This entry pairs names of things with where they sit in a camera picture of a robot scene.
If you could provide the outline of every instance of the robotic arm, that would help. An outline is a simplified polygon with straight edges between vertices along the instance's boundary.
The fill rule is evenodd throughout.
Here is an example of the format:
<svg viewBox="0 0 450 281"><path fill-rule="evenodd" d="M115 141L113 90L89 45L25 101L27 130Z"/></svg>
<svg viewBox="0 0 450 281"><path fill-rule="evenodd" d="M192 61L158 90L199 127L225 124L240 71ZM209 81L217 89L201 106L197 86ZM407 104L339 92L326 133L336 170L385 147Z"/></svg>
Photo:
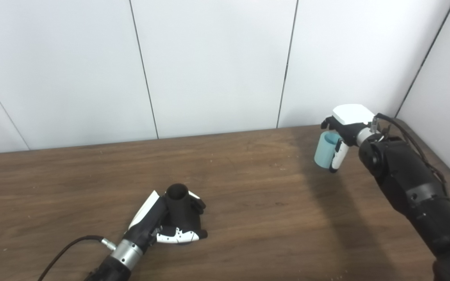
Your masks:
<svg viewBox="0 0 450 281"><path fill-rule="evenodd" d="M85 281L127 281L155 242L189 244L207 237L200 228L204 202L185 185L171 185L164 196L153 191L134 216L119 245Z"/></svg>
<svg viewBox="0 0 450 281"><path fill-rule="evenodd" d="M406 141L377 130L377 119L401 129ZM374 176L391 206L416 229L432 254L436 281L450 281L450 196L441 173L431 166L416 142L393 119L376 116L362 105L340 105L321 128L336 130L330 171L335 173L349 146L359 147L359 158Z"/></svg>

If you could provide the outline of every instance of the cable connector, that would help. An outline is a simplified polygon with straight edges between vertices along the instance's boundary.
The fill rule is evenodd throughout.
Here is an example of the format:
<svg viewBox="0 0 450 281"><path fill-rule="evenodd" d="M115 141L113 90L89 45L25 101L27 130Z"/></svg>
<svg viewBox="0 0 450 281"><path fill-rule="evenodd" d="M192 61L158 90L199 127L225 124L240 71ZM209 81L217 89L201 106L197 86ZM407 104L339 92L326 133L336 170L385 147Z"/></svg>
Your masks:
<svg viewBox="0 0 450 281"><path fill-rule="evenodd" d="M375 134L378 131L378 117L373 117L373 121L371 122L371 127L369 129L369 131L372 134Z"/></svg>
<svg viewBox="0 0 450 281"><path fill-rule="evenodd" d="M116 244L114 244L113 242L109 241L107 238L102 239L102 241L100 241L102 244L104 244L105 246L107 246L107 248L109 248L109 250L114 251L116 250L117 246Z"/></svg>

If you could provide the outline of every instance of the cup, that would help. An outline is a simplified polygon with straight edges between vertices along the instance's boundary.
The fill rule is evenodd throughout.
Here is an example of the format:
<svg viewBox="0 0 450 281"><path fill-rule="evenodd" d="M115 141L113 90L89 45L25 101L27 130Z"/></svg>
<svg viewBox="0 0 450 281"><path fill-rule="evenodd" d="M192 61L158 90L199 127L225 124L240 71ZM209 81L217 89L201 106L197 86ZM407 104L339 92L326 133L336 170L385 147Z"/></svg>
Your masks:
<svg viewBox="0 0 450 281"><path fill-rule="evenodd" d="M317 165L329 169L334 155L334 148L338 143L339 135L331 131L325 131L320 134L319 143L316 149L314 160Z"/></svg>

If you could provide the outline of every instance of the black robotic arm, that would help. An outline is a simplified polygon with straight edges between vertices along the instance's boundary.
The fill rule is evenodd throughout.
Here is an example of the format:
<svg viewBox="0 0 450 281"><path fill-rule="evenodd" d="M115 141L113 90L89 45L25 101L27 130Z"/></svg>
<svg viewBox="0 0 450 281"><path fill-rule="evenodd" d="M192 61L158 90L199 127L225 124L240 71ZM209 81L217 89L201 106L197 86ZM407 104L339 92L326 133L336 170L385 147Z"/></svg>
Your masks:
<svg viewBox="0 0 450 281"><path fill-rule="evenodd" d="M201 229L200 224L200 215L205 208L204 202L181 183L171 185L163 196L153 191L118 245L98 235L76 239L52 260L38 281L43 280L65 251L82 240L97 240L112 251L85 281L127 281L140 258L154 243L189 244L207 238L207 231Z"/></svg>
<svg viewBox="0 0 450 281"><path fill-rule="evenodd" d="M428 163L414 139L395 120L383 114L369 123L342 124L341 119L328 117L321 127L329 126L345 144L359 147L360 160L391 206L411 222L436 257L435 280L450 281L450 196L442 174ZM388 130L380 133L377 119L395 124L407 142L390 136Z"/></svg>

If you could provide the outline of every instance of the wood grain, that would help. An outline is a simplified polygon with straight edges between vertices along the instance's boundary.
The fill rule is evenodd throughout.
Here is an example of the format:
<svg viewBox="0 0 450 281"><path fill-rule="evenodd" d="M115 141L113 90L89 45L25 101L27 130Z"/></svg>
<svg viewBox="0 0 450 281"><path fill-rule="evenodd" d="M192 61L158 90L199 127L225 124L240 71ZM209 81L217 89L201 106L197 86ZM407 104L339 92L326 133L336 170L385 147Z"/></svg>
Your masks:
<svg viewBox="0 0 450 281"><path fill-rule="evenodd" d="M185 183L209 238L151 247L131 280L431 281L433 256L351 149L318 167L303 126L0 154L0 280L36 280L67 243L118 242L152 190ZM430 161L450 171L423 144ZM45 278L83 280L109 253L78 244Z"/></svg>

